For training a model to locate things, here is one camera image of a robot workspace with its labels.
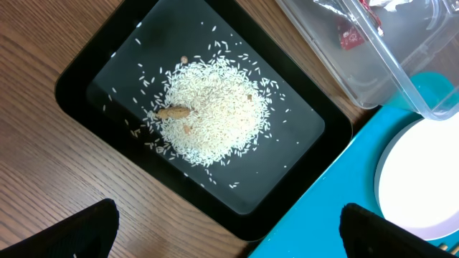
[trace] turquoise surface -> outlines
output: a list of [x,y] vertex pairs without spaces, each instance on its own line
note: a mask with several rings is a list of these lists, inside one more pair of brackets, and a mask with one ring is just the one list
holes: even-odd
[[[341,209],[356,203],[382,215],[374,197],[374,172],[389,141],[418,114],[383,107],[349,147],[297,201],[250,258],[347,257],[339,236]],[[453,247],[459,232],[431,241]]]

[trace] black tray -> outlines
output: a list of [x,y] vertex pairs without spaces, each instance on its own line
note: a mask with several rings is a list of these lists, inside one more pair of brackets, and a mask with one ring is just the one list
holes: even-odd
[[[273,98],[271,106],[277,110],[270,117],[273,138],[259,138],[256,152],[232,158],[229,166],[212,165],[209,170],[218,181],[214,185],[201,166],[192,168],[151,152],[143,143],[157,136],[147,133],[134,138],[124,120],[131,128],[142,123],[141,106],[148,106],[150,100],[140,89],[147,96],[162,91],[162,86],[143,87],[140,76],[148,80],[154,76],[159,84],[182,55],[193,61],[199,54],[207,61],[213,53],[207,51],[208,43],[216,37],[230,45],[233,51],[225,53],[230,59],[244,52],[252,62],[259,62],[263,73],[254,71],[251,80],[276,80],[287,97],[285,101]],[[251,69],[252,64],[241,62],[241,67]],[[344,114],[232,0],[125,0],[61,75],[56,98],[68,115],[245,240],[267,234],[352,135]],[[235,181],[240,181],[237,190],[230,189],[228,184]]]

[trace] clear plastic lid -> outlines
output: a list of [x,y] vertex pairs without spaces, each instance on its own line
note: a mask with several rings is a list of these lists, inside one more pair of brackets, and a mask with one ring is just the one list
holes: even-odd
[[359,107],[393,105],[433,120],[459,111],[458,0],[376,6],[374,16],[359,0],[278,3]]

